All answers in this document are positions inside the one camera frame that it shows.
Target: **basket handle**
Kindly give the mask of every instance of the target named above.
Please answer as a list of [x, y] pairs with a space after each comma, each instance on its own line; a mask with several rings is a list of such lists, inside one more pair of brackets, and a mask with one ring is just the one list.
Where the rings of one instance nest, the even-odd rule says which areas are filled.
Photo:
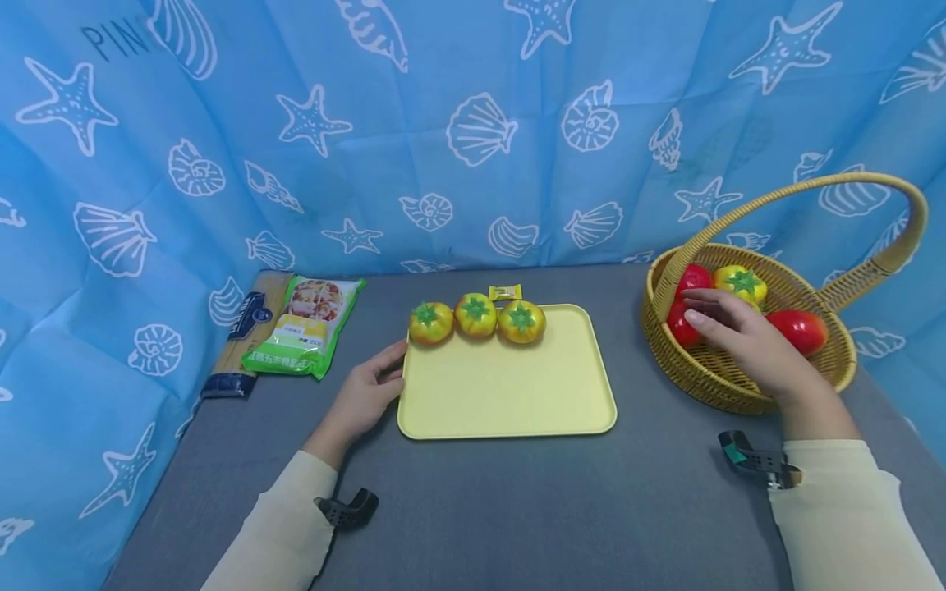
[[660, 274], [660, 280], [657, 282], [657, 289], [654, 294], [654, 310], [657, 317], [663, 322], [667, 321], [670, 306], [674, 302], [676, 286], [679, 285], [680, 279], [683, 277], [683, 271], [686, 270], [687, 265], [693, 262], [696, 254], [709, 244], [714, 236], [722, 232], [726, 226], [783, 197], [840, 183], [877, 183], [893, 187], [907, 197], [910, 204], [910, 215], [906, 228], [897, 236], [896, 240], [881, 252], [828, 283], [818, 291], [818, 294], [832, 310], [837, 312], [900, 270], [903, 263], [910, 258], [910, 255], [920, 244], [920, 238], [926, 229], [926, 219], [928, 217], [926, 198], [914, 184], [888, 174], [879, 172], [832, 174], [802, 183], [791, 184], [778, 191], [767, 193], [720, 217], [687, 240]]

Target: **hand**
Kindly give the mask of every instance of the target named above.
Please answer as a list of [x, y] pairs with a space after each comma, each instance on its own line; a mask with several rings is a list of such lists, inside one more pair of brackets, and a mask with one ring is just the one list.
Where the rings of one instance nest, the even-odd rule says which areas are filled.
[[779, 329], [737, 296], [722, 289], [688, 289], [687, 322], [728, 351], [739, 369], [782, 404], [811, 391], [833, 388]]
[[407, 348], [408, 343], [400, 340], [356, 366], [303, 450], [338, 470], [348, 447], [375, 426], [391, 401], [404, 391], [404, 378], [395, 366]]
[[779, 404], [787, 440], [861, 439], [832, 385], [762, 314], [720, 289], [688, 289], [683, 297], [687, 322]]

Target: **yellow tomato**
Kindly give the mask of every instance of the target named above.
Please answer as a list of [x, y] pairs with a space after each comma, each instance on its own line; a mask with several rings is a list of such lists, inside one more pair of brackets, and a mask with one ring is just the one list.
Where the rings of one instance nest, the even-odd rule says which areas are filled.
[[768, 293], [768, 286], [755, 271], [742, 265], [729, 265], [713, 273], [713, 283], [717, 289], [731, 291], [747, 302], [761, 304]]
[[453, 332], [453, 310], [440, 302], [424, 302], [411, 312], [408, 334], [411, 339], [432, 345]]
[[531, 302], [510, 302], [499, 313], [499, 333], [512, 342], [535, 342], [545, 333], [545, 312]]
[[453, 308], [457, 325], [470, 337], [491, 336], [496, 330], [496, 317], [496, 306], [481, 293], [467, 293]]

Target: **food package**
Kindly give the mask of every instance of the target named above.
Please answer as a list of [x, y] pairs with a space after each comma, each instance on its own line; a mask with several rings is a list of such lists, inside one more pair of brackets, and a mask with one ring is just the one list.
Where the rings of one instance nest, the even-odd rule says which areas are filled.
[[272, 335], [243, 356], [243, 367], [263, 374], [312, 374], [322, 379], [362, 287], [363, 280], [293, 277]]
[[[230, 327], [230, 336], [223, 353], [203, 385], [203, 398], [238, 398], [250, 395], [256, 383], [256, 374], [243, 368], [243, 356], [272, 334], [291, 279], [292, 273], [274, 270], [264, 270], [256, 276], [253, 291], [243, 298], [236, 321]], [[227, 306], [228, 310], [232, 309], [230, 304]]]
[[522, 285], [515, 284], [514, 286], [490, 286], [489, 299], [493, 302], [501, 302], [502, 300], [521, 300]]

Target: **white sleeve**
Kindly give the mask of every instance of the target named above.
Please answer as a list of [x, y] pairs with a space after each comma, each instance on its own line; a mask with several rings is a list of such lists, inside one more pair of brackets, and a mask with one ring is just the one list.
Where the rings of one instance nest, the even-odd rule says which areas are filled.
[[297, 451], [243, 528], [202, 591], [305, 591], [322, 570], [334, 529], [315, 497], [331, 498], [338, 473]]
[[787, 442], [802, 471], [771, 491], [796, 591], [943, 591], [903, 514], [900, 481], [862, 441]]

